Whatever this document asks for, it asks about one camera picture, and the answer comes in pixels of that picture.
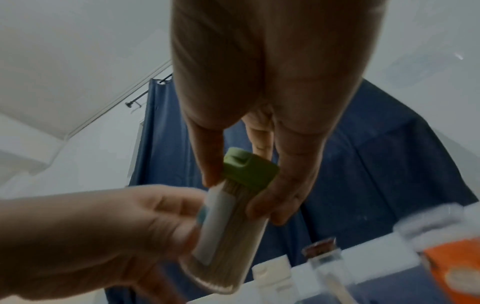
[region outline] plastic container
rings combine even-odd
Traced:
[[[464,208],[445,204],[411,215],[394,227],[454,303],[480,303],[479,231]]]
[[[277,165],[238,148],[223,161],[225,181],[209,190],[198,245],[180,266],[205,290],[232,294],[243,284],[262,239],[268,219],[249,220],[248,202],[268,186]]]
[[[302,250],[320,286],[324,304],[368,304],[355,284],[335,239],[314,243]]]
[[[263,304],[299,304],[300,295],[292,279],[286,255],[252,267],[253,279]]]

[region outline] blue curtain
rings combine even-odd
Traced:
[[[252,150],[243,122],[225,131],[225,150]],[[277,162],[275,152],[273,161]],[[151,80],[143,134],[130,185],[202,188],[173,81]],[[363,81],[326,144],[318,180],[300,211],[282,227],[269,225],[253,264],[335,236],[343,249],[388,234],[401,217],[445,202],[477,198],[426,121]],[[206,295],[175,264],[163,265],[188,300]],[[110,304],[144,301],[127,288],[106,291]]]

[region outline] green lid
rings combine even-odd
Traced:
[[[257,192],[265,189],[278,172],[274,163],[239,148],[229,148],[223,158],[223,176]]]

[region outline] cork stopper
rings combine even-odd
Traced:
[[[304,255],[305,258],[311,259],[319,255],[332,252],[336,249],[338,249],[337,241],[334,237],[331,237],[305,247],[301,250],[301,253]]]

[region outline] curtain rod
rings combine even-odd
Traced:
[[[167,82],[167,80],[168,80],[170,77],[172,77],[172,75],[173,75],[173,74],[168,75],[167,77],[163,78],[162,80],[159,80],[157,83],[158,83],[158,84],[161,84],[161,83]],[[137,100],[140,99],[143,95],[145,95],[145,94],[148,93],[148,92],[149,92],[149,91],[146,90],[145,92],[141,93],[138,97],[136,97],[136,98],[133,99],[132,101],[126,102],[125,105],[126,105],[127,107],[131,108],[132,105],[133,105],[134,103],[136,103],[136,104],[138,104],[138,107],[141,108],[142,105],[139,104],[139,103],[137,102]]]

